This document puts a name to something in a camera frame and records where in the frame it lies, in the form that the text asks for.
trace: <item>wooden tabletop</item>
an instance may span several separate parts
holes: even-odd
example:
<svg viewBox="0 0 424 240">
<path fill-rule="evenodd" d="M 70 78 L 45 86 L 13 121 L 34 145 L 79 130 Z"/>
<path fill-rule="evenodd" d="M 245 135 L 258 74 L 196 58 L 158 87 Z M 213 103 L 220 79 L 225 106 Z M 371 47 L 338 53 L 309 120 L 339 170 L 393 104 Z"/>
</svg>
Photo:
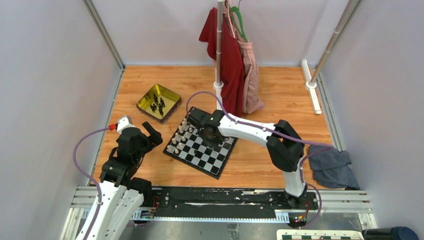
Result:
<svg viewBox="0 0 424 240">
<path fill-rule="evenodd" d="M 186 115 L 187 99 L 198 91 L 214 92 L 214 79 L 215 70 L 211 66 L 126 67 L 110 124 L 129 115 L 133 124 L 146 133 L 141 124 L 148 121 L 162 134 L 164 142 L 146 154 L 134 176 L 149 180 L 154 186 L 284 188 L 283 174 L 272 164 L 267 148 L 243 139 L 237 141 L 219 179 L 162 153 L 165 143 L 172 138 Z M 160 84 L 182 96 L 182 105 L 164 125 L 153 121 L 136 108 L 137 101 L 154 84 Z M 330 144 L 325 117 L 313 113 L 304 85 L 300 67 L 260 67 L 259 99 L 265 103 L 265 108 L 252 114 L 244 114 L 242 118 L 262 123 L 286 120 L 302 139 Z M 201 94 L 192 99 L 190 106 L 212 113 L 216 109 L 216 102 L 212 96 Z M 108 160 L 112 148 L 117 146 L 118 136 L 116 131 L 105 134 L 94 171 L 95 178 L 99 178 L 102 165 Z M 316 184 L 308 161 L 304 164 L 304 177 L 307 182 Z"/>
</svg>

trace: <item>white wall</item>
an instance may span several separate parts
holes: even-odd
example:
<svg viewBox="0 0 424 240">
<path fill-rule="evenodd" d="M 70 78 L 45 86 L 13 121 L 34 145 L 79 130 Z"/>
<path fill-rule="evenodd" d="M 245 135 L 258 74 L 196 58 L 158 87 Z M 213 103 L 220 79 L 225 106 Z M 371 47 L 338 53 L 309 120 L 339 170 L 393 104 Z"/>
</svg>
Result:
<svg viewBox="0 0 424 240">
<path fill-rule="evenodd" d="M 81 0 L 0 1 L 0 35 L 0 239 L 56 240 L 120 71 Z"/>
<path fill-rule="evenodd" d="M 199 35 L 216 0 L 93 0 L 128 65 L 209 65 Z M 316 64 L 347 0 L 243 0 L 246 35 L 260 65 Z"/>
<path fill-rule="evenodd" d="M 342 139 L 379 227 L 424 238 L 423 1 L 363 1 L 324 68 Z"/>
</svg>

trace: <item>red garment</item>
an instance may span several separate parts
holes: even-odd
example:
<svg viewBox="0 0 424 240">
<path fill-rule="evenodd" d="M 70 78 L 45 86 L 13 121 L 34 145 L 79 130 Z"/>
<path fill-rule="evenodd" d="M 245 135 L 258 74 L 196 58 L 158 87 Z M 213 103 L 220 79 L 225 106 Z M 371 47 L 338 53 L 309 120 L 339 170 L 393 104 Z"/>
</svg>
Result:
<svg viewBox="0 0 424 240">
<path fill-rule="evenodd" d="M 218 10 L 214 7 L 210 10 L 199 37 L 199 41 L 208 43 L 207 53 L 215 61 L 217 60 L 217 16 Z M 232 36 L 227 24 L 224 21 L 222 23 L 220 66 L 220 80 L 224 83 L 221 91 L 222 102 L 228 113 L 241 117 L 245 86 L 242 54 L 237 39 Z"/>
</svg>

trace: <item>chess piece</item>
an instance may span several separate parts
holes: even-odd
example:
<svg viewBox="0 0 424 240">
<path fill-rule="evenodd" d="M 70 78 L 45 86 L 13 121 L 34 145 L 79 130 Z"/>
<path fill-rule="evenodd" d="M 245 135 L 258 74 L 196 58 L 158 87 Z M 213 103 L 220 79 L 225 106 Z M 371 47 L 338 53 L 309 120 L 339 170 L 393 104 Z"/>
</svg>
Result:
<svg viewBox="0 0 424 240">
<path fill-rule="evenodd" d="M 160 104 L 162 105 L 162 107 L 165 107 L 165 101 L 162 99 L 162 97 L 160 98 Z"/>
</svg>

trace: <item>hanger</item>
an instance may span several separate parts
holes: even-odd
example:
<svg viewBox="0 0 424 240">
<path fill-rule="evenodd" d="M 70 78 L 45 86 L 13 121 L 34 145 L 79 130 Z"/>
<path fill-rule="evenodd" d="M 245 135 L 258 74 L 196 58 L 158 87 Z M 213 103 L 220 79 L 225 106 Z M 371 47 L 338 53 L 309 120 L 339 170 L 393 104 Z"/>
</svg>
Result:
<svg viewBox="0 0 424 240">
<path fill-rule="evenodd" d="M 234 24 L 235 28 L 237 29 L 238 33 L 240 33 L 240 35 L 241 35 L 241 37 L 244 39 L 244 41 L 245 41 L 246 43 L 248 43 L 248 42 L 249 42 L 249 41 L 248 41 L 248 38 L 246 37 L 245 30 L 243 29 L 243 19 L 242 19 L 242 14 L 240 13 L 240 2 L 241 2 L 241 1 L 242 1 L 242 0 L 239 0 L 239 1 L 238 1 L 238 7 L 236 7 L 236 6 L 232 6 L 232 7 L 229 9 L 229 12 L 230 12 L 231 21 L 233 22 L 233 24 Z M 237 15 L 238 22 L 240 23 L 240 28 L 239 28 L 239 26 L 237 25 L 237 22 L 236 22 L 236 21 L 235 21 L 235 19 L 234 19 L 233 13 L 235 13 L 235 14 Z"/>
</svg>

